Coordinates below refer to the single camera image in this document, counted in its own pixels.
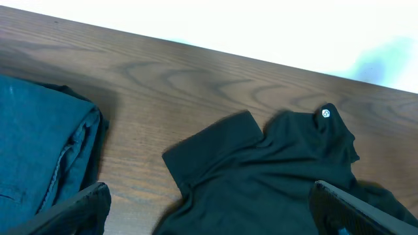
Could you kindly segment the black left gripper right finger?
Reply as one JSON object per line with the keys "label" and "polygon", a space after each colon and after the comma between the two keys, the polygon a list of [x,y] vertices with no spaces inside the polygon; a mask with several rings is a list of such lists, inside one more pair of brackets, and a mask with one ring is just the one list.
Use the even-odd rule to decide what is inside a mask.
{"label": "black left gripper right finger", "polygon": [[415,235],[417,227],[325,182],[310,190],[309,207],[319,234]]}

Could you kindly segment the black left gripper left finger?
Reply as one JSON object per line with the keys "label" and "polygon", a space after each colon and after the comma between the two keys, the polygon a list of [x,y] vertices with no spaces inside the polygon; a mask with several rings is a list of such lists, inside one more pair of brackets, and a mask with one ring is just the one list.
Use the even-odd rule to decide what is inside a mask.
{"label": "black left gripper left finger", "polygon": [[107,184],[97,182],[4,234],[102,235],[111,202]]}

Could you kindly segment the black t-shirt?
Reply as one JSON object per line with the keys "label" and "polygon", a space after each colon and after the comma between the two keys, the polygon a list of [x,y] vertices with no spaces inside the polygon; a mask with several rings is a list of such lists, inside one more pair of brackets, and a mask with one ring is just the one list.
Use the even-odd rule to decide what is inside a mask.
{"label": "black t-shirt", "polygon": [[356,180],[354,141],[330,103],[286,110],[265,129],[248,111],[222,119],[164,152],[182,202],[155,233],[317,234],[308,197],[318,180],[416,226],[390,191]]}

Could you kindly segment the folded dark blue jeans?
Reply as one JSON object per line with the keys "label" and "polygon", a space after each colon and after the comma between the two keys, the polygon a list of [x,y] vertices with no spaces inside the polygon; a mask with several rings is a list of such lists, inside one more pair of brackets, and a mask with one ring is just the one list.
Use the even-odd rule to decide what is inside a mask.
{"label": "folded dark blue jeans", "polygon": [[67,86],[1,76],[1,231],[97,181],[108,121]]}

